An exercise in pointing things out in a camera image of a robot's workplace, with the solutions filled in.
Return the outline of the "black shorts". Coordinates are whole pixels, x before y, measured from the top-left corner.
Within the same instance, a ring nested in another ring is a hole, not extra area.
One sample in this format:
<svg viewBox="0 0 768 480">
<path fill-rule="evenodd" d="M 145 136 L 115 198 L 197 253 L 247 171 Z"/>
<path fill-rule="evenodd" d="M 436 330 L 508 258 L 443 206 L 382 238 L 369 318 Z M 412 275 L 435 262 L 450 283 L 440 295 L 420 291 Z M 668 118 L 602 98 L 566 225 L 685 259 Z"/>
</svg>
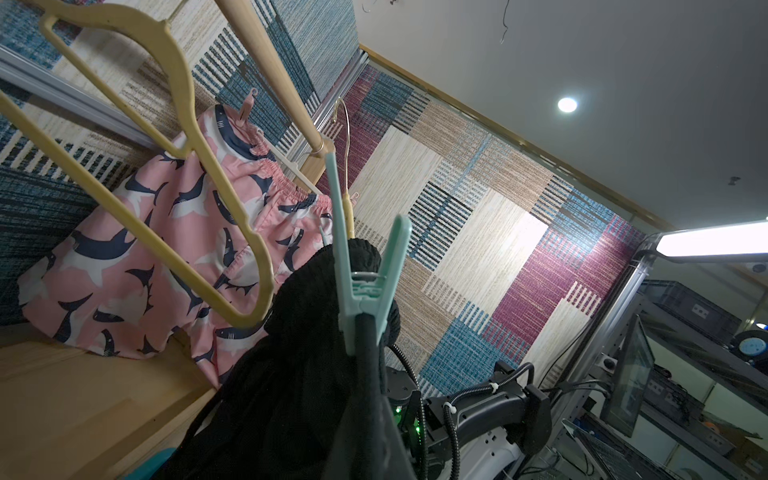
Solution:
<svg viewBox="0 0 768 480">
<path fill-rule="evenodd" d="M 382 462 L 355 456 L 382 405 L 356 394 L 357 365 L 338 327 L 334 255 L 317 251 L 274 298 L 265 337 L 229 372 L 156 479 L 413 479 L 401 440 L 383 436 Z"/>
</svg>

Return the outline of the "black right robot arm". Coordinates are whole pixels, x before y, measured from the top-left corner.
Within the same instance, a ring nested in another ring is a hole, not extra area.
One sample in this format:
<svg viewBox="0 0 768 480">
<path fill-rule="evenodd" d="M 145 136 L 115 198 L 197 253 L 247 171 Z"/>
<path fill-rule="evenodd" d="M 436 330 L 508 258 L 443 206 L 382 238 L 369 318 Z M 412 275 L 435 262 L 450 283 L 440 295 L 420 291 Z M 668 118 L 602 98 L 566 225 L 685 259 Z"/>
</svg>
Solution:
<svg viewBox="0 0 768 480">
<path fill-rule="evenodd" d="M 400 370 L 388 367 L 387 395 L 395 425 L 418 479 L 438 479 L 445 474 L 459 479 L 474 465 L 470 451 L 476 440 L 493 459 L 503 455 L 493 444 L 503 440 L 525 456 L 539 453 L 552 432 L 551 401 L 534 384 L 535 367 L 525 362 L 513 368 L 503 361 L 494 365 L 486 382 L 447 396 L 427 398 L 415 372 L 396 345 L 389 350 Z"/>
</svg>

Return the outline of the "yellow hanger of black shorts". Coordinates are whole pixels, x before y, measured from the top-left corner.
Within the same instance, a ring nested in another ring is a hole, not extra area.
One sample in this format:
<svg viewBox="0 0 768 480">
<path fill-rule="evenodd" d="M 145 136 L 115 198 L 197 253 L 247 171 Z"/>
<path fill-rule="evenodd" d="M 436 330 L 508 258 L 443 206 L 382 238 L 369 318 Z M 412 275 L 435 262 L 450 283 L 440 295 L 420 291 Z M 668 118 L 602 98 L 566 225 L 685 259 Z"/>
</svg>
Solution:
<svg viewBox="0 0 768 480">
<path fill-rule="evenodd" d="M 341 203 L 342 211 L 344 214 L 345 228 L 348 239 L 355 237 L 354 229 L 354 211 L 349 193 L 349 153 L 351 147 L 351 125 L 349 112 L 346 103 L 342 97 L 338 97 L 334 102 L 332 122 L 337 123 L 339 119 L 339 111 L 343 111 L 344 125 L 346 127 L 344 153 L 342 157 L 342 173 L 340 174 L 340 187 L 341 187 Z"/>
</svg>

